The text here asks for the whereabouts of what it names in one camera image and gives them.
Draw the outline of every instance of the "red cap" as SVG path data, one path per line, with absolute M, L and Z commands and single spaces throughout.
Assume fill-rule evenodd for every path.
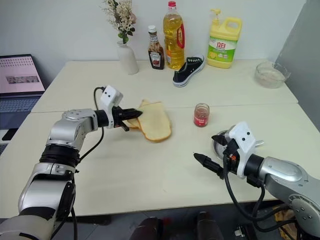
M 176 2 L 175 1 L 169 1 L 168 6 L 169 7 L 175 7 L 176 6 Z

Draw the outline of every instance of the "yellow pump cap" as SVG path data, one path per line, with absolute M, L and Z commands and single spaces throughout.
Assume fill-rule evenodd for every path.
M 220 23 L 219 23 L 218 15 L 221 13 L 221 10 L 218 8 L 212 8 L 211 11 L 215 13 L 215 19 L 212 20 L 212 24 L 219 25 Z

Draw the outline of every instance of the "dried flower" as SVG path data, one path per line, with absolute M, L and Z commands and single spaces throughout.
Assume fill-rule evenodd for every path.
M 106 15 L 108 15 L 108 22 L 118 30 L 118 36 L 125 44 L 129 38 L 128 35 L 133 36 L 135 28 L 133 24 L 136 23 L 137 17 L 132 13 L 132 2 L 130 0 L 122 0 L 116 2 L 115 0 L 103 0 L 106 8 L 102 8 Z

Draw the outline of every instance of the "dish soap bottle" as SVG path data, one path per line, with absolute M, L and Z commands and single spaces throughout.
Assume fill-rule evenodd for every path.
M 169 1 L 163 18 L 163 33 L 167 65 L 179 70 L 185 63 L 185 29 L 175 1 Z
M 207 63 L 211 66 L 228 69 L 234 59 L 237 42 L 240 36 L 242 20 L 237 17 L 227 17 L 220 24 L 218 15 L 220 9 L 211 9 L 215 12 L 210 30 Z
M 150 25 L 148 26 L 148 30 L 150 35 L 148 52 L 151 66 L 154 69 L 162 70 L 165 67 L 165 54 L 163 47 L 158 41 L 156 26 Z

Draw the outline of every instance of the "bread slice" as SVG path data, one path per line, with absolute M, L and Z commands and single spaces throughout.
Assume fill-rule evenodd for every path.
M 139 108 L 141 108 L 144 105 L 148 105 L 148 104 L 150 104 L 150 102 L 148 100 L 146 100 L 146 99 L 143 99 L 141 104 L 140 104 L 140 106 L 139 106 Z M 129 125 L 128 125 L 129 128 L 131 128 L 131 129 L 140 129 L 140 124 L 139 124 L 139 122 L 138 122 L 138 120 L 136 118 L 129 119 L 127 122 L 129 123 Z
M 138 117 L 138 122 L 146 139 L 161 142 L 170 137 L 171 124 L 162 102 L 144 105 L 139 110 L 143 114 Z

